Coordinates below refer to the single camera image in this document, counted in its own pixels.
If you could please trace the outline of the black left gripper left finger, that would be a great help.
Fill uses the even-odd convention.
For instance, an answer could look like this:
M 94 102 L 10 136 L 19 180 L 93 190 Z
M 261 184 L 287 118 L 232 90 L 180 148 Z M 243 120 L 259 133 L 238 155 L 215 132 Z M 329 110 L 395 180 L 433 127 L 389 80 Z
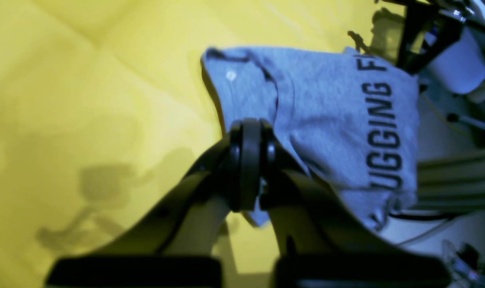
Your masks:
M 221 288 L 222 266 L 211 257 L 217 233 L 240 189 L 243 124 L 191 166 L 184 178 L 135 226 L 83 256 L 59 260 L 46 288 Z

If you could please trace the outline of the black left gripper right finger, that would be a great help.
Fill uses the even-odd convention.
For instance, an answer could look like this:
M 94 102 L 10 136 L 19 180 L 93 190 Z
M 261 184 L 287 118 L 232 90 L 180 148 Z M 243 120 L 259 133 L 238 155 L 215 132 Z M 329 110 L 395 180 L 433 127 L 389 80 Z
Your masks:
M 242 122 L 242 208 L 272 222 L 274 288 L 445 288 L 441 260 L 389 244 L 305 175 L 264 120 Z

